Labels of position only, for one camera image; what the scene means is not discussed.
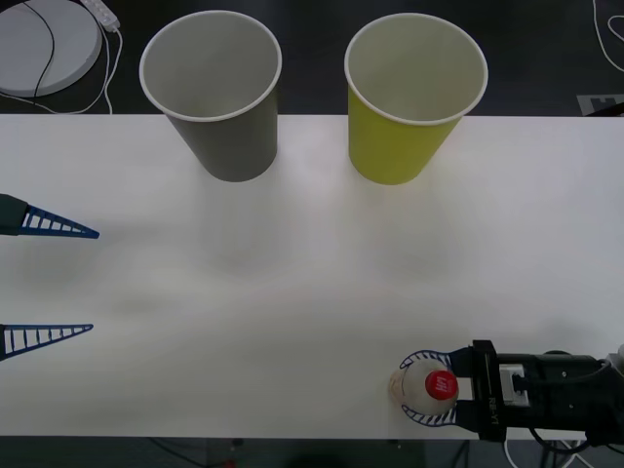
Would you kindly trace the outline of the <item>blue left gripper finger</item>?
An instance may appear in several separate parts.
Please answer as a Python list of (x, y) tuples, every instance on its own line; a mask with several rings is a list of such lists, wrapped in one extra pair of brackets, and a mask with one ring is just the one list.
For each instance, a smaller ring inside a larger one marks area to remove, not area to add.
[(1, 195), (1, 234), (98, 239), (99, 233), (83, 224), (42, 210), (8, 194)]
[(84, 334), (93, 324), (1, 325), (1, 361)]

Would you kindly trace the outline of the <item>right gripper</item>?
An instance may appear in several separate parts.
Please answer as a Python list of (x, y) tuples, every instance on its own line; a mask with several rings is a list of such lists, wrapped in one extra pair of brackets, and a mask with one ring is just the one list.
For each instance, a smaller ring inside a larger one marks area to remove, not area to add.
[(422, 426), (477, 429), (481, 440), (504, 442), (509, 428), (528, 429), (535, 425), (528, 409), (505, 405), (499, 366), (511, 364), (527, 368), (532, 361), (530, 354), (498, 354), (489, 340), (474, 340), (473, 350), (468, 346), (448, 353), (430, 349), (412, 352), (400, 363), (400, 370), (425, 364), (432, 369), (451, 371), (459, 377), (470, 377), (472, 373), (475, 404), (460, 400), (442, 414), (425, 414), (405, 404), (400, 404), (400, 408), (408, 419)]

